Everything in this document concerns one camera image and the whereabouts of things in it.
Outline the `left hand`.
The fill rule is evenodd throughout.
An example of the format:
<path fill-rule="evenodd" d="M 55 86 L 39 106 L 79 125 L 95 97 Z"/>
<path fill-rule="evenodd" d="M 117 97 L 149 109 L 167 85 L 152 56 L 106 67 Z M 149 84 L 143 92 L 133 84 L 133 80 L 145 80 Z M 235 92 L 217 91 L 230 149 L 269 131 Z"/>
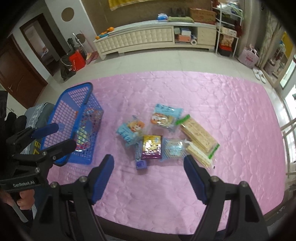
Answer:
<path fill-rule="evenodd" d="M 34 195 L 35 191 L 32 189 L 20 192 L 20 199 L 16 201 L 16 204 L 19 206 L 20 210 L 29 210 L 32 208 L 35 203 Z M 1 190 L 1 200 L 11 207 L 13 207 L 15 202 L 11 195 L 4 190 Z"/>

